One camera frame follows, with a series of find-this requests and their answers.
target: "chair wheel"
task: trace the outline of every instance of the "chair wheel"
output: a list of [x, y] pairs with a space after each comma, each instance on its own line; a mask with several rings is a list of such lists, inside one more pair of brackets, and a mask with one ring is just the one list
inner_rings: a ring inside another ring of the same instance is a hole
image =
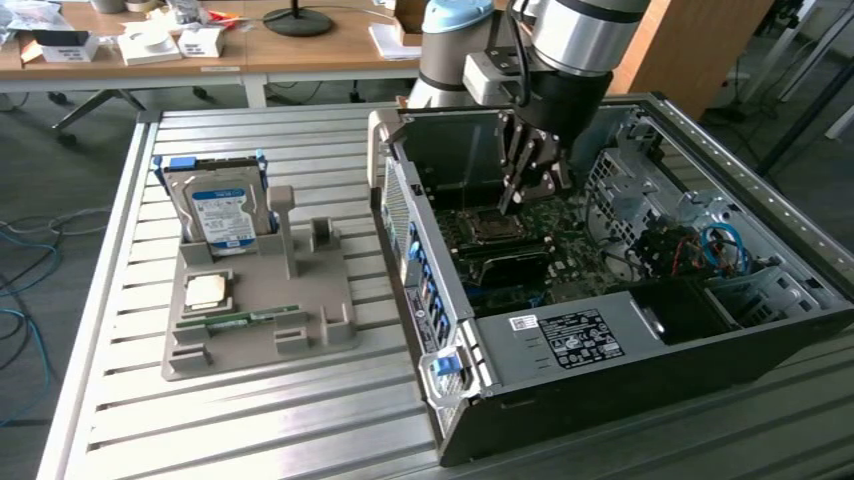
[[70, 133], [60, 133], [56, 137], [56, 141], [62, 147], [73, 147], [77, 145], [77, 137]]
[[68, 97], [64, 93], [48, 92], [48, 100], [50, 100], [56, 105], [68, 104]]
[[208, 91], [201, 87], [192, 87], [192, 94], [199, 100], [207, 100], [208, 98], [211, 98], [211, 96], [208, 95]]

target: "label sticker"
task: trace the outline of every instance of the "label sticker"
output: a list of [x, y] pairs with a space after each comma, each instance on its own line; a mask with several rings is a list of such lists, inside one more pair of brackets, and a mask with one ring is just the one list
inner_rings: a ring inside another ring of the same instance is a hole
[[599, 310], [584, 310], [540, 320], [558, 365], [570, 369], [624, 355]]
[[204, 237], [217, 248], [245, 247], [255, 241], [252, 216], [243, 211], [245, 201], [241, 188], [192, 194]]
[[523, 317], [512, 317], [509, 319], [509, 326], [513, 331], [527, 330], [528, 328], [536, 328], [536, 315], [524, 315]]

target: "green circuit board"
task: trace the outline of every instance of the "green circuit board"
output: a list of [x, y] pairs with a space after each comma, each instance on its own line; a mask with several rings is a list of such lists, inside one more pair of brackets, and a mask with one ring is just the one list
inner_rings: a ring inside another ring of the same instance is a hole
[[[488, 207], [435, 212], [475, 314], [492, 315], [602, 295], [623, 281], [608, 270], [587, 236], [580, 202], [554, 197], [532, 202], [521, 213], [507, 217]], [[484, 263], [512, 255], [535, 256], [537, 261], [529, 266], [541, 272], [517, 284], [479, 284]]]

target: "paper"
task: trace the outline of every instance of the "paper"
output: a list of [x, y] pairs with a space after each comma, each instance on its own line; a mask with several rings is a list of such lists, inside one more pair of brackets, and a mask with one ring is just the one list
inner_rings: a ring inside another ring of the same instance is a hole
[[368, 27], [376, 50], [385, 60], [412, 60], [420, 58], [421, 47], [404, 47], [400, 45], [397, 32], [393, 25], [372, 23]]

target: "motherboard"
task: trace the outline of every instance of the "motherboard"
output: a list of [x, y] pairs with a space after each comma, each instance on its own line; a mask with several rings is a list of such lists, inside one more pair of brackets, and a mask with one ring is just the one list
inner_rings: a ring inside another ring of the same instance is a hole
[[602, 295], [627, 280], [586, 230], [583, 198], [550, 198], [517, 215], [493, 207], [435, 215], [476, 316]]

